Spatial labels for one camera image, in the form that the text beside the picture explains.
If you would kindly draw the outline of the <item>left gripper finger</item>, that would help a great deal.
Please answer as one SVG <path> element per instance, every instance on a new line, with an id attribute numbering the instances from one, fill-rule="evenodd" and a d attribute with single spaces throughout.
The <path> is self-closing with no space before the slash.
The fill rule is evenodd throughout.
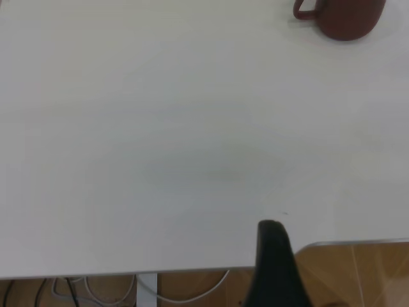
<path id="1" fill-rule="evenodd" d="M 258 223 L 256 265 L 244 306 L 312 306 L 284 226 Z"/>

